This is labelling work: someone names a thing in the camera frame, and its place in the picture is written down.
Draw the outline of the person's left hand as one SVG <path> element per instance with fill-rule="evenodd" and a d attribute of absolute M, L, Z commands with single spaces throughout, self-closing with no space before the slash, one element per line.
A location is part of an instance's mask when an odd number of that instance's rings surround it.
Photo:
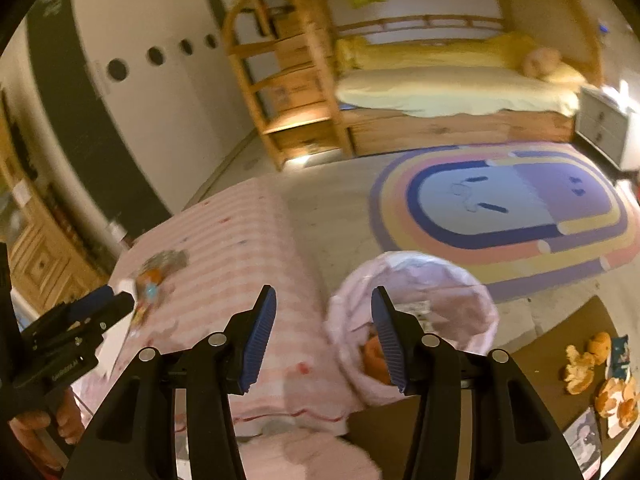
<path fill-rule="evenodd" d="M 73 390 L 67 388 L 55 413 L 58 435 L 66 444 L 78 443 L 85 431 L 81 411 L 75 401 Z M 51 425 L 51 416 L 42 411 L 25 412 L 9 421 L 14 437 L 29 454 L 30 458 L 43 470 L 60 472 L 63 465 L 47 449 L 38 431 L 46 430 Z"/>

